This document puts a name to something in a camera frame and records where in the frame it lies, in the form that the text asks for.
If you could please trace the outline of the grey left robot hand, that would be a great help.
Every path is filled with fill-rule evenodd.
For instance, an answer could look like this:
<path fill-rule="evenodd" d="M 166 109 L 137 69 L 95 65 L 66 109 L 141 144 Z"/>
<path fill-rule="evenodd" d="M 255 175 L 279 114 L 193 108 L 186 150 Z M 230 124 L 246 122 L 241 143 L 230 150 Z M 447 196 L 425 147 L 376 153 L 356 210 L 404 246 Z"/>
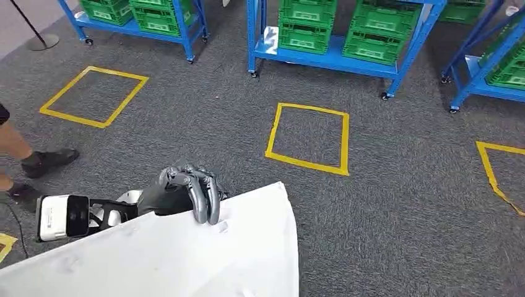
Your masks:
<path fill-rule="evenodd" d="M 191 211 L 197 223 L 216 225 L 220 203 L 229 197 L 213 172 L 187 163 L 164 168 L 142 191 L 136 204 L 139 215 Z"/>

